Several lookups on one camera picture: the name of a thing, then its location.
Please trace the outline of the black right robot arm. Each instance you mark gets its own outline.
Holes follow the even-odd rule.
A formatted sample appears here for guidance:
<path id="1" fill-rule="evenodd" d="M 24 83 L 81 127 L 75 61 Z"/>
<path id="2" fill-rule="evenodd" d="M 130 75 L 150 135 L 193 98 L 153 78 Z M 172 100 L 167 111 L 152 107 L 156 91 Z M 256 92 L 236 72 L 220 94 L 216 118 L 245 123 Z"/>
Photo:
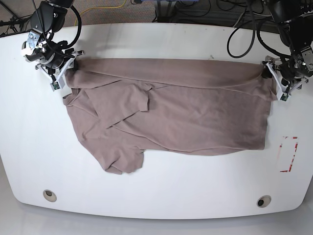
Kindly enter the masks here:
<path id="1" fill-rule="evenodd" d="M 82 31 L 82 20 L 72 0 L 44 0 L 32 14 L 31 29 L 22 45 L 21 54 L 27 62 L 36 62 L 35 69 L 41 71 L 50 81 L 53 91 L 65 86 L 67 70 L 76 70 L 76 58 L 84 55 L 83 50 L 76 51 L 74 45 Z M 53 36 L 65 23 L 68 10 L 71 9 L 78 20 L 75 38 L 71 43 L 53 41 Z"/>

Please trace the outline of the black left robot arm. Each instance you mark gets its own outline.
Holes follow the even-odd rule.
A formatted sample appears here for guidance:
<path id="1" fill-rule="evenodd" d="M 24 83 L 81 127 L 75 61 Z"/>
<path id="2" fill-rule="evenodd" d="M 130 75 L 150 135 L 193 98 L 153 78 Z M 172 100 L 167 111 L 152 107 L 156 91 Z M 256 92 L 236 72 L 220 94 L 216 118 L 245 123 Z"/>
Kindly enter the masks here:
<path id="1" fill-rule="evenodd" d="M 256 35 L 260 44 L 277 58 L 267 56 L 262 64 L 264 78 L 274 78 L 277 84 L 278 100 L 286 101 L 296 89 L 301 89 L 308 78 L 313 76 L 313 17 L 305 16 L 313 11 L 312 2 L 300 0 L 265 0 L 270 12 L 257 24 Z M 282 54 L 270 48 L 261 38 L 260 30 L 264 22 L 273 20 L 282 43 L 290 49 L 290 54 Z"/>

